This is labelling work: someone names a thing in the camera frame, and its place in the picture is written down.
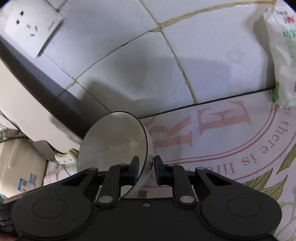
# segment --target sticker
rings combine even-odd
[[[18,185],[18,190],[22,191],[22,192],[27,192],[27,191],[31,191],[33,189],[35,189],[36,185],[34,183],[28,182],[22,178],[20,178],[20,182]]]
[[[29,182],[36,184],[37,175],[31,173]]]

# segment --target green leaf print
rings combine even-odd
[[[288,179],[288,175],[280,183],[273,185],[269,188],[264,188],[264,189],[260,190],[260,192],[263,192],[263,193],[269,195],[270,197],[272,197],[274,200],[277,201],[279,199],[279,197],[281,196],[281,193],[283,192],[283,187],[284,187],[287,179]]]
[[[272,171],[273,169],[270,169],[268,172],[262,174],[261,176],[254,178],[250,181],[247,181],[243,184],[255,190],[261,191],[265,187],[266,183],[268,182],[272,174]]]
[[[292,147],[286,158],[284,159],[283,163],[281,164],[277,174],[280,173],[282,170],[289,168],[296,157],[296,144]]]

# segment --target tiled wall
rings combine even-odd
[[[4,33],[13,1],[0,34],[80,100],[71,108],[95,119],[119,110],[141,118],[274,86],[263,19],[272,0],[49,0],[66,21],[37,59]]]

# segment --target white plastic bag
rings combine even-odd
[[[278,0],[264,14],[264,19],[276,77],[273,102],[281,108],[296,106],[296,14]]]

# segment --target bowl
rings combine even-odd
[[[138,182],[123,186],[121,196],[138,191],[152,172],[154,150],[148,131],[134,115],[112,112],[98,120],[85,135],[80,146],[78,171],[96,167],[107,171],[119,163],[130,164],[139,157]]]

